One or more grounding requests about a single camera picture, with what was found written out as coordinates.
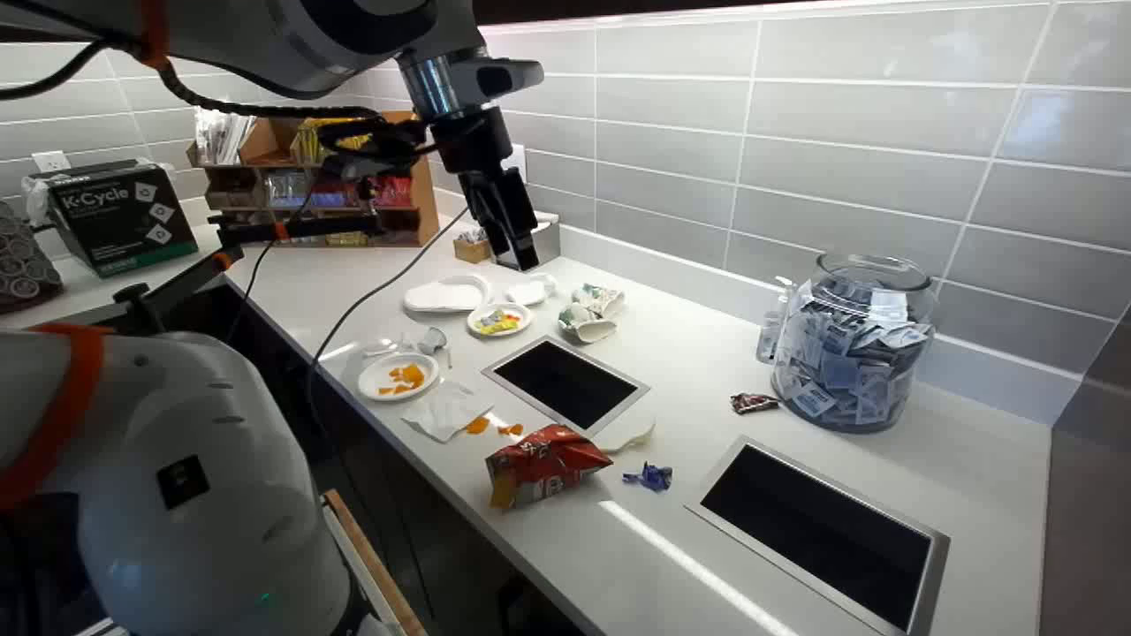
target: glass jar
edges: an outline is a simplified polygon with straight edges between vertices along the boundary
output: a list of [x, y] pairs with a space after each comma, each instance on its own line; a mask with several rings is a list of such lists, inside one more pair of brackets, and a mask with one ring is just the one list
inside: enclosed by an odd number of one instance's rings
[[931, 278], [901, 259], [818, 253], [823, 274], [792, 288], [772, 354], [776, 399], [834, 432], [897, 420], [929, 344]]

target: white plate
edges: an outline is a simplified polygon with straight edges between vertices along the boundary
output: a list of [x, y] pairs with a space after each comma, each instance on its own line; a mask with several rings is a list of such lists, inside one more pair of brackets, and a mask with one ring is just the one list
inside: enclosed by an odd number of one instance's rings
[[402, 308], [418, 315], [467, 315], [492, 298], [482, 274], [447, 274], [402, 292]]
[[478, 308], [467, 315], [467, 331], [479, 337], [479, 340], [508, 340], [531, 328], [533, 315], [526, 308], [504, 304], [504, 310], [518, 315], [518, 325], [513, 331], [482, 331], [479, 319], [494, 315], [494, 308]]
[[[422, 366], [422, 386], [418, 386], [414, 392], [399, 392], [399, 395], [382, 395], [382, 388], [392, 388], [392, 366], [402, 366], [402, 363], [418, 363]], [[392, 358], [378, 358], [372, 361], [359, 374], [356, 374], [356, 392], [374, 399], [374, 404], [399, 404], [399, 399], [414, 399], [420, 392], [428, 392], [438, 377], [438, 363], [422, 354], [392, 354]]]

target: red snack bag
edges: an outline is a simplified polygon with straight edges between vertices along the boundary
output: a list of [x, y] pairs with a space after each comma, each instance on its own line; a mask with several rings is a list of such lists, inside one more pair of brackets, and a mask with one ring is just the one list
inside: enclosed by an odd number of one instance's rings
[[492, 504], [515, 507], [573, 489], [612, 459], [564, 424], [548, 424], [488, 457]]

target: jar lid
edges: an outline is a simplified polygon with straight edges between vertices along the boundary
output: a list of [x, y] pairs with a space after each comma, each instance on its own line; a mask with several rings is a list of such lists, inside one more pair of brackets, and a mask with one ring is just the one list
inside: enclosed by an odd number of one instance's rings
[[888, 253], [818, 253], [815, 264], [823, 271], [851, 274], [851, 278], [872, 278], [891, 288], [925, 288], [929, 274], [916, 269], [916, 260], [888, 259]]

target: wooden cabinet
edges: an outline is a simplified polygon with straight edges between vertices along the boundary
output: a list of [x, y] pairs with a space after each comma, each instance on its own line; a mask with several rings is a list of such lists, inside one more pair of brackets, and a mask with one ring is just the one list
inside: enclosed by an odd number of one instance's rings
[[704, 7], [748, 7], [748, 4], [788, 4], [788, 0], [478, 0], [478, 20], [553, 20], [588, 13], [643, 13], [643, 12], [704, 12]]

